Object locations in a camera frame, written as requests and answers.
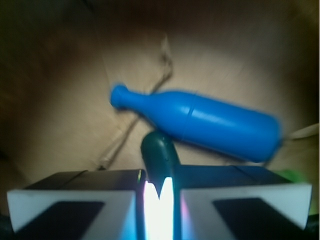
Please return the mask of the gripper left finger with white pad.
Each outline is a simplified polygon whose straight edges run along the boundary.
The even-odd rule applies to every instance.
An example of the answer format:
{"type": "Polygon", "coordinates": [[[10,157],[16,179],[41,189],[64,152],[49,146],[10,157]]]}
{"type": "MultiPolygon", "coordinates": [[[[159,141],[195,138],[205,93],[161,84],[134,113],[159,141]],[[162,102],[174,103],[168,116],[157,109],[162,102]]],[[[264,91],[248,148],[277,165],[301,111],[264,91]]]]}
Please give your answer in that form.
{"type": "Polygon", "coordinates": [[[16,240],[144,240],[145,172],[59,172],[7,193],[16,240]]]}

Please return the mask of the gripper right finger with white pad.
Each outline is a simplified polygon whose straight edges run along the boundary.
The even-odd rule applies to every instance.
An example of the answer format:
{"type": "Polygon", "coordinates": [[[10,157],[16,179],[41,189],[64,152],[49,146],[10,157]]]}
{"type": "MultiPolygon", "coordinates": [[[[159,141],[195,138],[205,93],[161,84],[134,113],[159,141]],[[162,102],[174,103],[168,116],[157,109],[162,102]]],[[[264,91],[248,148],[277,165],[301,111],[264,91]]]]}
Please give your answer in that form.
{"type": "Polygon", "coordinates": [[[181,165],[173,177],[175,240],[310,240],[309,183],[259,166],[181,165]]]}

